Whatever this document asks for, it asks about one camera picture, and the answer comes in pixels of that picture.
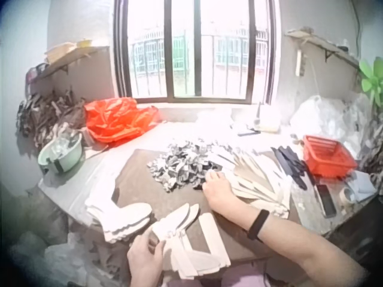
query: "window sill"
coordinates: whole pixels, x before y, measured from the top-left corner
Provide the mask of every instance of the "window sill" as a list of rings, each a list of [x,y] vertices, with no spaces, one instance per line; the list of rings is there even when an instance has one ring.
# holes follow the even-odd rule
[[[164,121],[170,122],[195,122],[201,112],[212,112],[214,110],[222,110],[231,113],[233,120],[241,118],[247,113],[256,115],[258,104],[240,105],[230,103],[140,103],[139,108],[147,108],[155,106],[159,109],[161,118]],[[262,115],[270,115],[278,118],[279,112],[275,107],[267,104],[261,104],[260,108]]]

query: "brown board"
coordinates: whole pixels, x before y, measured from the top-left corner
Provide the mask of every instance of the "brown board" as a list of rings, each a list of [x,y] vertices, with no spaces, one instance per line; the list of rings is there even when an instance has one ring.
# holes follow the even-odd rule
[[[194,190],[190,185],[166,193],[159,182],[156,182],[147,164],[157,158],[160,152],[137,149],[122,169],[116,179],[118,207],[125,207],[132,203],[145,202],[151,205],[157,220],[168,215],[185,203],[198,203],[200,213],[212,212],[201,190]],[[296,217],[295,206],[291,205],[291,216]],[[222,216],[212,212],[217,222],[223,243],[232,261],[247,261],[273,255],[264,244],[247,238],[246,233],[237,225]],[[199,221],[187,229],[187,235],[194,250],[209,252]]]

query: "wooden shelf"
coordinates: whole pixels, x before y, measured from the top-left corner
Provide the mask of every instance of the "wooden shelf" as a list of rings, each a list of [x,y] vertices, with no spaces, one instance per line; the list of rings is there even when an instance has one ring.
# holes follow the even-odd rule
[[[49,65],[44,70],[44,72],[42,72],[40,75],[34,78],[33,82],[46,78],[60,69],[67,71],[68,65],[70,63],[73,63],[74,61],[82,57],[86,57],[92,53],[96,53],[106,48],[108,48],[108,46],[75,48],[74,50],[66,54],[65,56],[61,57],[59,60],[55,61],[53,64]]]
[[[344,60],[348,64],[350,64],[352,67],[359,69],[359,61],[352,57],[347,52],[344,52],[340,48],[338,48],[333,43],[329,42],[326,39],[323,39],[319,36],[316,36],[315,34],[307,33],[303,30],[290,30],[286,33],[286,36],[292,37],[294,39],[300,39],[303,42],[311,43],[321,49],[323,49],[325,54],[325,60],[327,62],[327,59],[331,57],[332,55],[335,55],[336,57]]]

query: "hand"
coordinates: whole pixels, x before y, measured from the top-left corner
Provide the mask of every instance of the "hand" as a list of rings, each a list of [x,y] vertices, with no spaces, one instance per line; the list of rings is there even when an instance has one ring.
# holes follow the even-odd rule
[[[238,198],[232,191],[230,182],[223,172],[210,171],[205,176],[206,182],[202,185],[203,193],[208,200],[210,208],[226,216],[229,208]]]
[[[162,273],[162,253],[165,241],[160,242],[154,249],[154,254],[149,251],[149,227],[143,235],[136,236],[127,253],[130,273],[132,274],[131,287],[155,287]]]

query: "black phone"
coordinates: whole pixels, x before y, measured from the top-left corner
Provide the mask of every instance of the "black phone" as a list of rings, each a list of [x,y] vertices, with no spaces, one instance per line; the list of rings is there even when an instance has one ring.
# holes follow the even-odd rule
[[[317,199],[321,206],[324,217],[334,217],[336,215],[336,208],[327,186],[324,184],[318,184],[315,192],[318,193]]]

